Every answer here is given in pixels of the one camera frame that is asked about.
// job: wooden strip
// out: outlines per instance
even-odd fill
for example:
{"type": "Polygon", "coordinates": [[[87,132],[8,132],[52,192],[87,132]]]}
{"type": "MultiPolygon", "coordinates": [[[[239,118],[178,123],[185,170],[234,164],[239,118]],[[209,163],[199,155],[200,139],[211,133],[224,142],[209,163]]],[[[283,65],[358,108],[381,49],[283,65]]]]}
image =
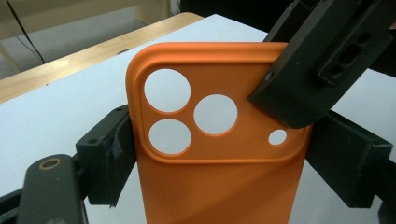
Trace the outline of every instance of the wooden strip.
{"type": "Polygon", "coordinates": [[[142,29],[113,38],[61,59],[0,80],[0,103],[35,90],[62,77],[117,55],[120,51],[142,45],[152,39],[201,20],[192,13],[181,13],[142,29]]]}

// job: orange plastic surface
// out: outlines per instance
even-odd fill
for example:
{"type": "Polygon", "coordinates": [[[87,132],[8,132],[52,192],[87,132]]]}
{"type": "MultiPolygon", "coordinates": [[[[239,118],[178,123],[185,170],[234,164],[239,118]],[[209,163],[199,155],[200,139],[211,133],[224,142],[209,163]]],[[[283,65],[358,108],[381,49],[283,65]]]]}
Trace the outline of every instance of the orange plastic surface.
{"type": "Polygon", "coordinates": [[[162,43],[132,59],[126,89],[148,224],[288,223],[311,128],[289,129],[247,100],[285,46],[162,43]],[[148,76],[164,68],[191,86],[176,112],[157,110],[145,95],[148,76]],[[203,132],[194,120],[197,104],[212,94],[236,104],[236,122],[225,133],[203,132]],[[191,142],[182,152],[165,154],[150,143],[150,128],[163,119],[189,128],[191,142]],[[268,137],[275,130],[287,138],[274,146],[268,137]]]}

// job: white surface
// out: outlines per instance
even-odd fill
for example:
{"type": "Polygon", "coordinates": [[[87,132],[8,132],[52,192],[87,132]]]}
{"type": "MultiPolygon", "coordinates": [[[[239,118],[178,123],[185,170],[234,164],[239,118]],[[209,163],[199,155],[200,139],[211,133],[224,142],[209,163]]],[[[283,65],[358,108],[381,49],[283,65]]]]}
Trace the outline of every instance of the white surface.
{"type": "MultiPolygon", "coordinates": [[[[113,108],[125,105],[125,71],[143,47],[163,41],[262,41],[265,33],[212,16],[0,105],[0,195],[22,186],[24,172],[75,143],[113,108]]],[[[367,72],[334,110],[396,144],[396,80],[367,72]]],[[[306,164],[290,223],[378,223],[372,209],[348,209],[306,164]]],[[[145,223],[136,169],[116,208],[90,206],[90,223],[145,223]]]]}

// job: black cable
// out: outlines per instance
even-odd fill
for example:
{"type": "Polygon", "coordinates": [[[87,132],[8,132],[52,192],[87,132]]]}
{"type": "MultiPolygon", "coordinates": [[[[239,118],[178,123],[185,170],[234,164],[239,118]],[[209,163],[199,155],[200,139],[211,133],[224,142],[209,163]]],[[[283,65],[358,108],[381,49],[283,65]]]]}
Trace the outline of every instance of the black cable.
{"type": "Polygon", "coordinates": [[[8,2],[8,0],[7,0],[7,4],[8,4],[9,9],[10,9],[11,12],[12,12],[12,15],[14,16],[15,20],[17,21],[18,25],[21,27],[21,29],[22,29],[22,31],[23,31],[23,34],[25,35],[26,39],[29,41],[29,43],[30,43],[30,44],[32,45],[32,47],[35,49],[35,52],[37,52],[38,56],[40,57],[41,62],[42,62],[43,64],[46,63],[46,62],[44,61],[44,59],[43,59],[43,56],[41,56],[40,52],[35,48],[35,45],[34,45],[34,44],[32,43],[32,41],[30,40],[29,35],[26,33],[26,31],[25,31],[25,29],[23,28],[23,25],[22,25],[20,19],[19,19],[18,16],[17,16],[17,13],[15,13],[14,8],[13,8],[12,5],[8,2]]]}

